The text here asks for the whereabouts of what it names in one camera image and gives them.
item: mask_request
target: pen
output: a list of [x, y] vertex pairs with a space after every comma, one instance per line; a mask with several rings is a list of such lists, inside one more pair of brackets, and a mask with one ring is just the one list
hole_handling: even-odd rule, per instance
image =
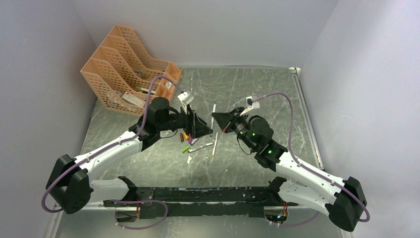
[[214, 140], [214, 147], [213, 147], [213, 153], [211, 154], [214, 156], [214, 153], [216, 152], [216, 144], [217, 144], [217, 136], [219, 135], [219, 132], [216, 132], [216, 139]]
[[200, 146], [200, 147], [197, 147], [197, 148], [195, 148], [195, 149], [189, 150], [189, 151], [188, 151], [188, 153], [195, 152], [195, 151], [197, 151], [197, 150], [201, 150], [201, 149], [206, 148], [206, 147], [209, 147], [209, 146], [211, 146], [211, 145], [213, 145], [213, 144], [214, 144], [214, 142], [207, 143], [207, 144], [202, 145], [202, 146]]
[[[215, 113], [216, 112], [216, 102], [214, 103], [214, 105], [213, 105], [213, 112]], [[210, 129], [212, 129], [213, 130], [213, 123], [214, 123], [214, 118], [213, 117], [211, 117], [211, 127], [210, 127]]]

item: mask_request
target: gray wall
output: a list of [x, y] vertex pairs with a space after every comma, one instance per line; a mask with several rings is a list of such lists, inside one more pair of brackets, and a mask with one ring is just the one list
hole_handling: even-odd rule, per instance
[[79, 72], [94, 50], [70, 1], [0, 2], [2, 238], [44, 234], [49, 173], [80, 152], [95, 100]]
[[354, 237], [420, 237], [420, 2], [340, 0], [302, 68], [328, 172], [354, 176]]
[[99, 45], [114, 24], [181, 65], [301, 67], [338, 0], [73, 0]]

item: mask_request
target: small white box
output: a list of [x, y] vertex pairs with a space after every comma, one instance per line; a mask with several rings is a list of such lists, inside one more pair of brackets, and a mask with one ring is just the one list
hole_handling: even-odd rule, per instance
[[166, 84], [165, 84], [165, 87], [167, 88], [167, 89], [170, 89], [170, 87], [172, 86], [172, 83], [171, 82], [166, 82]]
[[122, 95], [122, 99], [124, 99], [125, 101], [139, 106], [139, 107], [144, 107], [144, 105], [146, 104], [145, 101], [143, 101], [141, 98], [138, 98], [136, 96], [134, 96], [133, 94], [129, 93], [129, 92], [125, 92], [124, 95]]

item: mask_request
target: white bracket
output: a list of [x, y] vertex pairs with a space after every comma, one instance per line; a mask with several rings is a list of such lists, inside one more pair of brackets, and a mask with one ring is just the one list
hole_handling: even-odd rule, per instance
[[90, 184], [93, 189], [88, 203], [109, 199], [121, 200], [128, 193], [128, 186], [119, 178], [112, 180], [93, 180]]
[[301, 165], [305, 165], [306, 167], [316, 171], [317, 173], [336, 181], [338, 184], [344, 186], [343, 179], [336, 177], [334, 175], [330, 175], [310, 164], [307, 162], [298, 159], [299, 164], [297, 164], [290, 152], [285, 152], [280, 156], [280, 162], [276, 164], [276, 173], [281, 175], [287, 175], [295, 179], [296, 181], [301, 182], [302, 184], [310, 187], [312, 190], [316, 191], [317, 196], [321, 195], [325, 198], [325, 201], [328, 203], [333, 204], [335, 202], [336, 197], [334, 194], [336, 192], [341, 192], [341, 189], [337, 186], [331, 185], [329, 182], [324, 180], [323, 178], [318, 177], [317, 175], [312, 174], [311, 172], [304, 169]]
[[105, 169], [109, 168], [113, 163], [127, 158], [128, 156], [137, 154], [141, 150], [142, 142], [138, 139], [130, 140], [127, 142], [121, 143], [121, 140], [131, 138], [135, 136], [134, 132], [126, 131], [122, 135], [120, 135], [117, 139], [99, 147], [98, 149], [86, 153], [84, 155], [76, 156], [76, 163], [89, 158], [92, 154], [99, 151], [100, 149], [104, 148], [105, 146], [117, 142], [118, 145], [115, 145], [112, 148], [104, 151], [100, 155], [92, 158], [89, 162], [86, 162], [80, 166], [81, 169], [87, 169], [89, 175], [89, 181], [94, 180], [101, 172]]
[[187, 105], [192, 102], [194, 95], [191, 92], [184, 91], [178, 95], [178, 99], [181, 101], [181, 105], [184, 108], [184, 111], [187, 112]]
[[328, 203], [325, 198], [308, 187], [286, 181], [280, 186], [278, 195], [285, 202], [295, 202], [315, 209], [327, 216], [329, 214], [325, 207], [326, 203]]
[[247, 108], [241, 112], [240, 116], [248, 113], [250, 110], [260, 108], [260, 102], [254, 102], [254, 99], [257, 98], [256, 96], [249, 96], [246, 97], [247, 100]]

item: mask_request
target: gray marble table surface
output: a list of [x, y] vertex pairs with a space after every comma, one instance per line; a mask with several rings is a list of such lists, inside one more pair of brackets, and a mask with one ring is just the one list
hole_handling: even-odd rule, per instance
[[[208, 124], [215, 102], [217, 112], [227, 112], [235, 107], [245, 107], [247, 96], [261, 96], [277, 91], [285, 93], [291, 98], [295, 109], [292, 148], [299, 158], [317, 166], [306, 119], [289, 69], [183, 68], [180, 85], [194, 94], [192, 108]], [[261, 108], [251, 111], [250, 115], [264, 117], [274, 130], [273, 139], [287, 147], [290, 123], [287, 101], [282, 96], [275, 95], [260, 102]], [[181, 104], [176, 96], [171, 106], [180, 108]], [[117, 138], [137, 120], [137, 116], [107, 110], [98, 100], [82, 153]], [[126, 176], [137, 186], [265, 186], [276, 176], [273, 171], [262, 168], [253, 155], [246, 155], [241, 151], [234, 133], [222, 133], [216, 123], [213, 129], [213, 137], [200, 138], [194, 147], [212, 142], [218, 131], [214, 157], [211, 155], [212, 147], [208, 147], [191, 153], [188, 164], [188, 153], [181, 152], [188, 144], [186, 141], [181, 143], [179, 135], [176, 135], [161, 139], [147, 150], [115, 163], [98, 179]], [[163, 136], [172, 134], [172, 131], [162, 133]]]

